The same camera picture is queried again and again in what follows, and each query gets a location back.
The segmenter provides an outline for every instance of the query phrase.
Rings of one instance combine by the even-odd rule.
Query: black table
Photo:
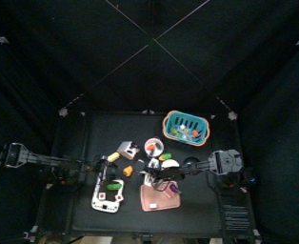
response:
[[[165,114],[75,112],[62,117],[55,134],[53,155],[86,161],[96,155],[112,154],[122,141],[133,141],[144,147],[145,141],[158,136],[165,151],[181,163],[188,156],[206,160],[212,152],[236,149],[240,142],[236,121],[226,114],[204,114],[209,123],[210,136],[201,147],[193,147],[165,138],[162,119]],[[148,161],[144,150],[136,157]],[[121,157],[118,169],[132,165]],[[182,191],[180,207],[156,212],[144,212],[140,200],[140,186],[144,178],[136,173],[124,180],[124,201],[116,213],[104,213],[92,208],[94,173],[87,174],[81,187],[55,186],[43,190],[38,215],[41,234],[73,235],[132,235],[141,234],[217,237],[221,232],[217,193],[210,188],[213,177],[208,173],[188,175],[177,182]]]

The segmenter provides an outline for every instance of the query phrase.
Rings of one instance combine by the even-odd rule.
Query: basket handle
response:
[[[204,143],[205,143],[205,141],[206,141],[206,139],[209,137],[209,123],[202,117],[201,117],[201,119],[205,121],[205,135],[204,135],[204,142],[201,144],[198,144],[198,145],[193,145],[192,144],[193,146],[197,146],[197,147],[204,145]]]
[[[169,118],[169,116],[172,115],[173,112],[177,112],[177,111],[169,111],[168,115],[165,116],[164,121],[162,121],[162,128],[164,128],[162,133],[164,133],[164,136],[166,138],[169,138],[169,139],[173,139],[173,138],[165,133],[165,131],[166,131],[165,130],[165,124],[166,124],[166,120],[168,120],[168,118]]]

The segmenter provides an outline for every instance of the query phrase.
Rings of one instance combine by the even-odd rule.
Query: black fabric wall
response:
[[[0,150],[19,142],[50,153],[57,109],[6,47],[0,46]],[[41,198],[38,169],[0,170],[0,243],[22,237],[35,223]]]
[[[256,94],[240,122],[258,179],[257,225],[278,243],[299,243],[299,52]]]
[[[0,147],[50,153],[65,106],[236,111],[258,227],[299,242],[299,1],[0,0],[0,36]],[[31,228],[37,177],[0,172],[0,237]]]

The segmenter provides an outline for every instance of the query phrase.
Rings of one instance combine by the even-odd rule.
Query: plastic basket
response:
[[[164,118],[162,133],[166,138],[200,147],[209,137],[209,125],[202,117],[170,111]]]

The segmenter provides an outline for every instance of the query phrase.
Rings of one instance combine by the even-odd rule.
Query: red object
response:
[[[153,144],[149,144],[148,151],[152,151],[152,150],[154,150],[154,145]]]

